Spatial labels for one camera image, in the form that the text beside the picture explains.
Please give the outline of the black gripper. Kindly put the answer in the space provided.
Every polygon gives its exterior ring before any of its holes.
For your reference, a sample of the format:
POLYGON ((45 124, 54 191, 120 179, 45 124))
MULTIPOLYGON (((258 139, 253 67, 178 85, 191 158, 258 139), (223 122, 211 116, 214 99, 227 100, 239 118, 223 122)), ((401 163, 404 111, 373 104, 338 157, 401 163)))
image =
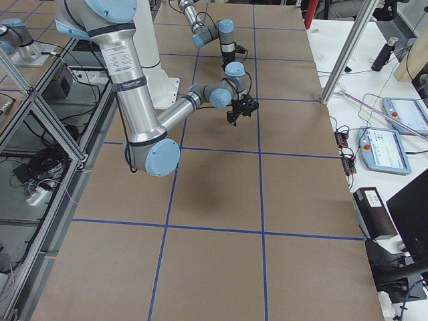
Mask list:
POLYGON ((232 111, 226 113, 228 123, 237 126, 237 119, 240 116, 250 117, 253 112, 258 109, 258 102, 253 98, 246 98, 242 100, 232 100, 232 111))
POLYGON ((222 65, 221 65, 221 67, 223 69, 225 69, 226 66, 229 63, 235 61, 235 50, 233 50, 233 51, 222 51, 221 55, 222 55, 222 65))

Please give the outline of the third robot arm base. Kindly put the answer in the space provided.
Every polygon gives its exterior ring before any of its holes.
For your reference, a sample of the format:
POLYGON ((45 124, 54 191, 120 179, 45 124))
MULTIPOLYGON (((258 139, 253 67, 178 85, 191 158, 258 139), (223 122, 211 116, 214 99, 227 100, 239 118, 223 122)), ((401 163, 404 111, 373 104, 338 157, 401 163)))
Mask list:
POLYGON ((1 50, 19 67, 40 68, 47 60, 24 22, 18 18, 1 21, 1 50))

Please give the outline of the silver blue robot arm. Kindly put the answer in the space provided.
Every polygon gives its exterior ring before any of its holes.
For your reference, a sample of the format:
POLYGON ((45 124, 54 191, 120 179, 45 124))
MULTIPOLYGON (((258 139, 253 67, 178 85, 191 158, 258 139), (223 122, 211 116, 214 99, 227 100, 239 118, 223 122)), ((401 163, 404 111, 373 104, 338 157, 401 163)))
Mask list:
POLYGON ((180 12, 196 47, 218 41, 224 76, 217 84, 197 84, 179 95, 179 79, 161 66, 148 1, 57 1, 56 27, 68 36, 95 43, 102 54, 126 135, 124 158, 132 170, 155 177, 173 172, 180 160, 179 145, 169 132, 201 105, 227 111, 227 121, 250 116, 259 104, 250 96, 250 83, 241 62, 232 20, 205 25, 193 1, 180 1, 180 12))
POLYGON ((219 47, 222 57, 222 68, 235 61, 236 42, 235 28, 232 20, 220 19, 212 25, 205 25, 199 19, 199 12, 194 6, 194 1, 180 0, 178 6, 181 13, 185 16, 189 27, 193 33, 192 40, 197 48, 219 40, 219 47))

